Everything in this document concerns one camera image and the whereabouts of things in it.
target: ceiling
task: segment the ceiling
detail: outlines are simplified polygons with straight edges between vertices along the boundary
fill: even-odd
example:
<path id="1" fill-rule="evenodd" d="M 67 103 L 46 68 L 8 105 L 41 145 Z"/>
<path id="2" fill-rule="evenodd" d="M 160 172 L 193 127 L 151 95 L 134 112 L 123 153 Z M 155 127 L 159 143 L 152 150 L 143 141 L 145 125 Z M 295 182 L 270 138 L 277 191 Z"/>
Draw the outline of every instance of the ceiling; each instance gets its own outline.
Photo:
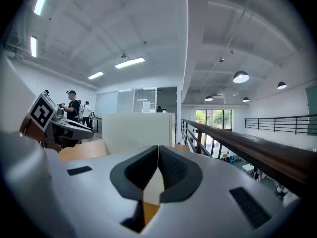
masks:
<path id="1" fill-rule="evenodd" d="M 186 104 L 203 104 L 206 95 L 218 95 L 213 104 L 241 104 L 304 46 L 304 27 L 287 0 L 207 0 L 206 7 L 195 65 L 186 66 Z M 239 70 L 250 76 L 243 84 L 233 83 Z"/>
<path id="2" fill-rule="evenodd" d="M 33 12 L 36 1 L 25 2 L 7 39 L 13 59 L 98 88 L 142 77 L 183 77 L 186 0 L 46 0 L 41 16 Z M 36 58 L 31 36 L 37 38 Z M 114 67 L 137 57 L 145 62 Z M 99 71 L 104 76 L 88 79 Z"/>

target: wooden handrail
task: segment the wooden handrail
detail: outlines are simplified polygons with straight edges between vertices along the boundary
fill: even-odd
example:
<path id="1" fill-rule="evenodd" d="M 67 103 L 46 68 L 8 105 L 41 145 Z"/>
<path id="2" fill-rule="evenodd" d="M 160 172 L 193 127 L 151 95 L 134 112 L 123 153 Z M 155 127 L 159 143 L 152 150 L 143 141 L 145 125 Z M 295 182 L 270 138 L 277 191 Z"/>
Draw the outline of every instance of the wooden handrail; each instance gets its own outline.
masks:
<path id="1" fill-rule="evenodd" d="M 315 173 L 317 153 L 183 120 L 262 170 L 298 196 Z"/>

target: white shirt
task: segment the white shirt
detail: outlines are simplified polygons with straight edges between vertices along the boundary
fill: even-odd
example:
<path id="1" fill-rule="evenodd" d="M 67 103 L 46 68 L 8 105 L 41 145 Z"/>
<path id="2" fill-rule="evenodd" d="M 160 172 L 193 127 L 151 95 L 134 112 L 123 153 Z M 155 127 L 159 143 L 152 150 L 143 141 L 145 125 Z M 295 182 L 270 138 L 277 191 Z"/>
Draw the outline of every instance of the white shirt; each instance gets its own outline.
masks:
<path id="1" fill-rule="evenodd" d="M 84 111 L 83 111 L 83 117 L 88 117 L 89 114 L 90 114 L 90 110 L 91 110 L 91 107 L 89 107 L 89 106 L 86 104 L 85 107 L 84 107 Z"/>

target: railing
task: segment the railing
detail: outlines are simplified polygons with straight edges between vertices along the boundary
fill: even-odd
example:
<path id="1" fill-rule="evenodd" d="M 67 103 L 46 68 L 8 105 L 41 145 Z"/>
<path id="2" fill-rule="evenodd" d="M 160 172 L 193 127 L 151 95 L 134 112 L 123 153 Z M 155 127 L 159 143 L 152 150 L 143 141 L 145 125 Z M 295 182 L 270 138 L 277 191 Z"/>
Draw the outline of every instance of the railing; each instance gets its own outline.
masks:
<path id="1" fill-rule="evenodd" d="M 189 130 L 188 125 L 198 131 L 197 137 Z M 298 196 L 305 193 L 309 178 L 315 174 L 317 154 L 312 151 L 212 128 L 189 120 L 182 119 L 181 129 L 185 144 L 189 143 L 195 153 L 220 158 L 221 148 L 224 146 Z M 203 134 L 212 139 L 211 150 L 207 150 L 202 143 Z M 196 141 L 196 147 L 190 138 Z"/>
<path id="2" fill-rule="evenodd" d="M 244 118 L 244 128 L 317 136 L 317 114 L 296 117 Z"/>

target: table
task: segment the table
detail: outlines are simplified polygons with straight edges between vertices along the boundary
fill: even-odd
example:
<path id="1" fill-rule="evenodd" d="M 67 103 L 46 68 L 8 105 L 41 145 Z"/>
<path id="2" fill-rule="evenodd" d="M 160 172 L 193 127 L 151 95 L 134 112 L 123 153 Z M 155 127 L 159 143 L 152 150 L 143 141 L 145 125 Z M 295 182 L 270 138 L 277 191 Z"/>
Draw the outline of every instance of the table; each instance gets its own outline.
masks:
<path id="1" fill-rule="evenodd" d="M 246 165 L 243 165 L 242 166 L 242 171 L 245 170 L 246 172 L 250 171 L 253 169 L 254 166 L 252 166 L 250 163 L 249 164 L 246 164 Z"/>
<path id="2" fill-rule="evenodd" d="M 96 124 L 96 132 L 98 132 L 98 121 L 101 120 L 101 118 L 96 118 L 96 119 L 91 119 L 89 118 L 89 123 L 90 123 L 90 127 L 93 127 L 93 121 L 96 120 L 97 124 Z"/>
<path id="3" fill-rule="evenodd" d="M 73 161 L 89 158 L 97 158 L 110 155 L 102 139 L 77 144 L 60 151 L 59 158 L 62 161 Z"/>

